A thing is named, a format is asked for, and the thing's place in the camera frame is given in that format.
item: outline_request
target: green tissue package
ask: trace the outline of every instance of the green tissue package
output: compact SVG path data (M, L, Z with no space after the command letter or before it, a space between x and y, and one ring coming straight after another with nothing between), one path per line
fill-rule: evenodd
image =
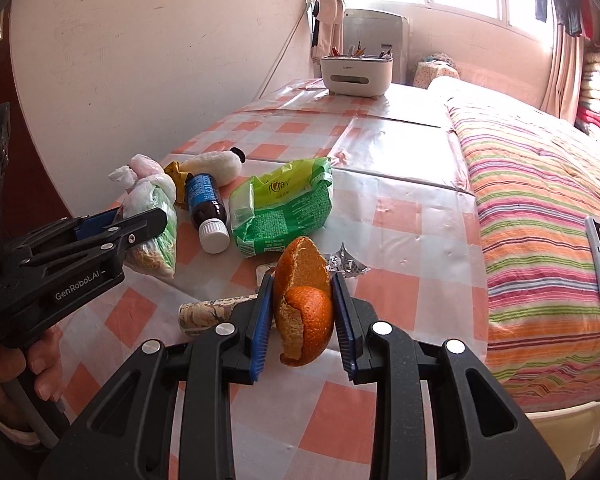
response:
M231 229L244 256L282 251L324 225L333 190L327 157L293 160L252 176L229 197Z

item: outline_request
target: striped blanket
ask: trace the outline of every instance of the striped blanket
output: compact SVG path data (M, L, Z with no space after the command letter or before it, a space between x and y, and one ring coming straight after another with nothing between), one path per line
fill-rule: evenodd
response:
M515 100L445 97L478 203L488 367L527 411L600 399L600 298L583 224L600 217L600 144Z

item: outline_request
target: plastic tablecloth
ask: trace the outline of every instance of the plastic tablecloth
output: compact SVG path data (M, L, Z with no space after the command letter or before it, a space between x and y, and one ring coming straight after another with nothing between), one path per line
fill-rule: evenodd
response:
M296 97L286 99L289 93ZM303 94L303 100L297 98ZM336 251L344 242L350 253L371 267L368 273L347 280L352 295L370 301L381 319L416 339L440 344L460 338L484 358L488 296L475 199L463 187L464 162L456 158L451 143L443 142L450 138L445 127L422 124L425 105L435 110L438 104L434 100L427 104L426 94L413 94L418 109L410 115L409 95L398 88L387 94L386 102L360 100L366 117L359 113L343 117L337 110L349 110L354 98L329 96L319 81L295 83L215 124L163 163L184 160L190 153L233 145L242 148L248 160L240 178L221 190L227 199L252 174L268 173L287 160L327 150L320 154L340 161L333 170L333 209L312 238L322 252ZM320 108L316 103L323 98L330 100ZM302 112L300 121L297 110L289 108L293 103L322 111ZM273 109L275 104L282 109ZM373 121L385 121L384 129L374 129L379 123L364 123L357 137L347 139L358 127L350 126L351 121L368 120L372 113ZM442 125L446 116L440 114L431 114L429 122ZM260 124L251 130L244 124L255 122ZM321 139L322 146L317 147L318 139L313 137ZM381 148L389 137L393 137L389 144L401 143L410 160L421 158L421 164L389 164L398 160L395 153ZM248 141L259 144L250 149ZM365 153L365 145L377 150ZM344 152L349 154L347 164L338 158ZM162 282L126 269L123 283L62 322L69 416L79 413L145 340L158 338L165 344L186 340L176 320L181 303L253 294L256 267L277 257L267 253L245 259L233 244L221 254L207 254L200 248L188 213L179 211L174 280ZM279 354L280 337L273 330L258 383L231 389L237 478L368 478L375 387L349 383L335 336L328 349L305 367L285 367ZM181 410L182 395L176 420ZM178 446L175 424L170 478L176 478Z

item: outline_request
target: human hand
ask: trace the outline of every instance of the human hand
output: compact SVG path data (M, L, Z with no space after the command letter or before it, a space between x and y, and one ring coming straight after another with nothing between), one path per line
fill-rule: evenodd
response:
M25 369L37 375L34 389L42 400L58 400L62 386L60 338L62 331L53 326L27 350L26 357L19 349L0 345L0 421L13 430L31 431L22 411L7 396L1 384L19 376Z

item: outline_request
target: plastic bag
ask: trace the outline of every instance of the plastic bag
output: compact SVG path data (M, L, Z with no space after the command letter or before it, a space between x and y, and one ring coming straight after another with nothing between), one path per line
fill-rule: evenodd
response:
M231 229L244 256L282 251L324 225L331 212L331 166L326 157L294 160L252 176L229 197Z
M176 211L173 208L176 196L175 184L160 165L147 156L136 155L131 160L134 168L122 166L109 175L111 180L121 182L128 193L116 218L126 219L159 207L167 215L167 227L159 236L127 250L125 264L137 272L156 278L173 278L178 227ZM147 171L155 171L155 173L147 174ZM138 179L138 174L146 176Z

